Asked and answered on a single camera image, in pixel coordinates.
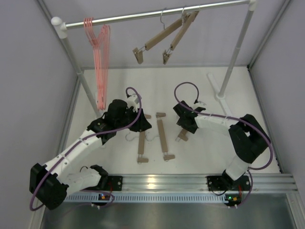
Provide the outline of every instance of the white floor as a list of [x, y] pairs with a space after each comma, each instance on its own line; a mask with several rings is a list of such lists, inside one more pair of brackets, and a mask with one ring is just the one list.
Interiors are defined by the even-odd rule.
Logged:
[[[75, 167], [98, 164], [110, 174], [215, 174], [222, 173], [235, 155], [231, 139], [210, 131], [199, 129], [192, 135], [188, 134], [187, 142], [176, 142], [181, 128], [176, 125], [177, 115], [173, 107], [177, 104], [173, 96], [175, 86], [184, 81], [190, 81], [200, 89], [200, 101], [207, 104], [213, 113], [223, 114], [218, 102], [215, 101], [213, 90], [206, 77], [212, 73], [221, 85], [226, 68], [144, 68], [144, 69], [113, 69], [109, 70], [107, 104], [113, 99], [125, 99], [125, 88], [134, 87], [142, 96], [145, 114], [152, 115], [149, 122], [152, 129], [147, 131], [144, 157], [148, 163], [137, 163], [138, 138], [132, 141], [125, 139], [129, 130], [117, 133], [117, 136], [106, 143], [105, 149], [98, 149]], [[92, 91], [96, 91], [94, 70], [86, 70], [85, 77]], [[184, 85], [178, 90], [178, 97], [191, 105], [196, 97], [196, 90], [190, 85]], [[252, 114], [265, 129], [262, 114], [252, 87], [246, 67], [235, 67], [226, 90], [227, 103], [236, 117]], [[166, 112], [163, 119], [169, 154], [175, 154], [176, 159], [165, 162], [161, 151], [160, 139], [155, 113]], [[96, 119], [93, 109], [87, 99], [83, 87], [80, 88], [77, 104], [68, 137], [68, 144], [75, 141], [91, 121]], [[127, 139], [137, 137], [131, 132]], [[253, 163], [253, 167], [264, 165], [269, 159], [269, 149], [265, 150]], [[261, 171], [254, 173], [279, 173], [276, 160]]]

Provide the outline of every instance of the aluminum rail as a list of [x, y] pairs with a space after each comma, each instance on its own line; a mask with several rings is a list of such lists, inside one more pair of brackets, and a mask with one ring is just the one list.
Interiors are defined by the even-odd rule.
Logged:
[[[217, 3], [208, 3], [203, 5], [196, 5], [196, 6], [186, 6], [186, 7], [179, 7], [173, 9], [166, 9], [166, 10], [155, 10], [149, 12], [141, 12], [141, 13], [134, 13], [134, 14], [126, 14], [116, 17], [110, 18], [102, 18], [102, 19], [95, 19], [92, 20], [92, 25], [103, 25], [103, 24], [110, 24], [115, 22], [121, 21], [131, 21], [143, 18], [152, 18], [152, 17], [160, 17], [170, 14], [178, 14], [183, 12], [193, 12], [193, 11], [201, 11], [206, 9], [213, 9], [219, 7], [226, 7], [226, 6], [236, 6], [242, 4], [249, 4], [250, 0], [235, 0], [235, 1], [224, 1], [224, 2], [217, 2]], [[83, 28], [84, 22], [74, 22], [74, 23], [66, 23], [65, 27], [69, 29], [76, 29], [76, 28]]]
[[[124, 193], [210, 193], [212, 174], [122, 175]], [[297, 193], [291, 174], [253, 174], [252, 193]]]

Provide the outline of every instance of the white wall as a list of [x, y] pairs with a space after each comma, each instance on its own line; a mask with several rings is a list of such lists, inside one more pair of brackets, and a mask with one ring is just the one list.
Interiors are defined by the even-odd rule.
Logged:
[[33, 0], [0, 4], [0, 228], [27, 228], [31, 167], [51, 159], [75, 84]]
[[253, 69], [285, 172], [305, 202], [305, 1], [291, 3]]
[[[221, 0], [45, 0], [53, 16], [66, 22], [83, 21], [85, 17], [105, 18], [136, 12], [159, 10]], [[261, 38], [283, 0], [257, 0], [257, 9], [237, 59], [238, 65], [250, 62]], [[208, 9], [200, 12], [169, 59], [170, 65], [228, 65], [244, 22], [247, 5]], [[163, 17], [168, 26], [180, 14]], [[148, 18], [111, 24], [111, 67], [139, 67], [132, 50], [144, 44], [163, 29], [160, 18]], [[93, 67], [92, 48], [83, 28], [68, 32], [82, 66]], [[162, 53], [169, 48], [175, 33], [144, 53], [141, 66], [163, 66]]]

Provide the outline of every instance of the metal hanger hook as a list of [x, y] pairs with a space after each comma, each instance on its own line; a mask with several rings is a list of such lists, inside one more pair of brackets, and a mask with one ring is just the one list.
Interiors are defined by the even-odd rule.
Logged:
[[183, 16], [183, 13], [184, 13], [184, 8], [185, 8], [185, 7], [186, 7], [186, 6], [183, 7], [182, 13], [181, 13], [182, 26], [184, 25], [184, 16]]
[[161, 16], [160, 16], [160, 22], [163, 24], [163, 29], [165, 30], [165, 23], [162, 21], [162, 14], [163, 14], [163, 11], [166, 10], [167, 8], [165, 7], [162, 12], [161, 12]]

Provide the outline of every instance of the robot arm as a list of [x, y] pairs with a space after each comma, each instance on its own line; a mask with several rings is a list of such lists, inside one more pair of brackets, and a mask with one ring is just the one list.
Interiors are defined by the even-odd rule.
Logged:
[[[44, 165], [36, 164], [30, 171], [30, 192], [34, 193], [39, 182], [48, 171], [59, 163], [46, 178], [39, 189], [36, 197], [50, 210], [58, 207], [66, 196], [83, 190], [88, 187], [95, 187], [102, 190], [107, 182], [108, 173], [100, 166], [94, 165], [76, 174], [72, 174], [73, 168], [87, 157], [92, 151], [104, 145], [116, 132], [96, 135], [83, 140], [89, 135], [110, 130], [117, 130], [127, 126], [139, 112], [139, 99], [134, 94], [128, 97], [127, 101], [113, 100], [109, 104], [108, 111], [101, 118], [90, 123], [82, 135], [62, 153]], [[131, 131], [142, 132], [152, 126], [146, 120], [143, 110], [139, 119], [129, 127]], [[73, 152], [66, 156], [66, 153], [73, 147]]]
[[[224, 120], [219, 117], [196, 114], [180, 104], [177, 104], [173, 109], [179, 116], [177, 125], [183, 129], [194, 134], [198, 128], [208, 128], [231, 138], [236, 156], [219, 179], [222, 185], [217, 185], [225, 187], [226, 190], [235, 188], [238, 179], [268, 147], [265, 140], [254, 129], [241, 122], [236, 123], [236, 121]], [[206, 110], [204, 104], [200, 102], [195, 103], [192, 109], [198, 112]], [[246, 114], [241, 119], [258, 128], [269, 140], [252, 115]]]

